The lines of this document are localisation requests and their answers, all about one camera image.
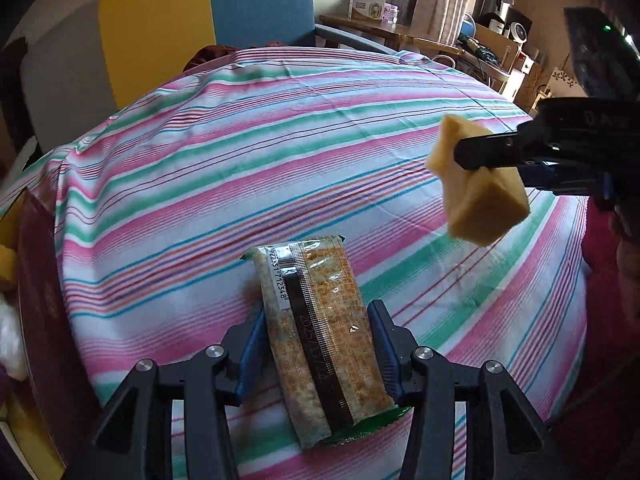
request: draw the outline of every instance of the sponge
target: sponge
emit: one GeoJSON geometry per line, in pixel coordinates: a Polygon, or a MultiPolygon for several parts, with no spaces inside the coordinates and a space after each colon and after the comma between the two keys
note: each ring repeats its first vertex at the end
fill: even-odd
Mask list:
{"type": "Polygon", "coordinates": [[[464,170],[453,158],[460,139],[491,134],[462,117],[445,115],[425,166],[442,181],[449,235],[479,246],[495,242],[529,215],[529,200],[516,168],[464,170]]]}

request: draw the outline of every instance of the yellow cushion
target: yellow cushion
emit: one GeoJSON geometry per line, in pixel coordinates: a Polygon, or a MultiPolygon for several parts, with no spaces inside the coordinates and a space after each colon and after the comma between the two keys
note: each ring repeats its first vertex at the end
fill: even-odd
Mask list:
{"type": "Polygon", "coordinates": [[[14,290],[17,285],[15,277],[15,251],[0,245],[0,292],[14,290]]]}
{"type": "Polygon", "coordinates": [[[64,466],[51,443],[35,405],[10,394],[7,399],[9,428],[25,460],[38,480],[59,480],[64,466]]]}
{"type": "Polygon", "coordinates": [[[425,166],[442,181],[449,235],[480,246],[495,242],[529,214],[529,200],[516,168],[467,171],[454,160],[460,139],[491,134],[462,117],[446,115],[425,166]]]}
{"type": "Polygon", "coordinates": [[[20,225],[20,213],[22,212],[22,204],[24,204],[25,192],[20,192],[2,219],[0,220],[0,245],[4,245],[9,249],[16,250],[18,248],[18,226],[20,225]]]}
{"type": "Polygon", "coordinates": [[[215,44],[210,0],[100,0],[102,50],[123,108],[177,76],[215,44]]]}

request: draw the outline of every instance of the plastic wrapper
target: plastic wrapper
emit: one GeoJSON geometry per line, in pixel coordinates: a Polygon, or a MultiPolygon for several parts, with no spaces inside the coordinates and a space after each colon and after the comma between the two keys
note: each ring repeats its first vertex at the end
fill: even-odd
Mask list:
{"type": "Polygon", "coordinates": [[[7,373],[18,381],[27,378],[27,361],[24,355],[20,315],[0,294],[0,363],[7,373]]]}
{"type": "Polygon", "coordinates": [[[260,278],[271,351],[302,447],[396,420],[340,237],[256,247],[244,258],[260,278]]]}

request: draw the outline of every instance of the striped cloth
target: striped cloth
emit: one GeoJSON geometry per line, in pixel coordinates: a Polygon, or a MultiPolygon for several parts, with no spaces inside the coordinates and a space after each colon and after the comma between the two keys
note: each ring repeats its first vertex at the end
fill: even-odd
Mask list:
{"type": "MultiPolygon", "coordinates": [[[[494,132],[527,116],[472,78],[402,52],[242,51],[167,83],[22,186],[55,211],[60,278],[82,362],[102,402],[134,363],[219,342],[259,297],[250,246],[340,234],[365,303],[454,362],[503,362],[542,417],[571,387],[586,329],[586,202],[529,190],[531,215],[488,248],[446,234],[423,161],[445,113],[494,132]]],[[[228,418],[242,478],[390,479],[411,416],[304,454],[269,367],[228,418]]],[[[456,422],[454,477],[465,423],[456,422]]],[[[186,474],[181,405],[174,469],[186,474]]]]}

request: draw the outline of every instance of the product box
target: product box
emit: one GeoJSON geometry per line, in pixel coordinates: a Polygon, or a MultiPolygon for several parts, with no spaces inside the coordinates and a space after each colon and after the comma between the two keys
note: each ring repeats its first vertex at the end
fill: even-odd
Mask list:
{"type": "Polygon", "coordinates": [[[380,23],[385,10],[385,2],[386,0],[351,0],[349,17],[354,20],[380,23]]]}

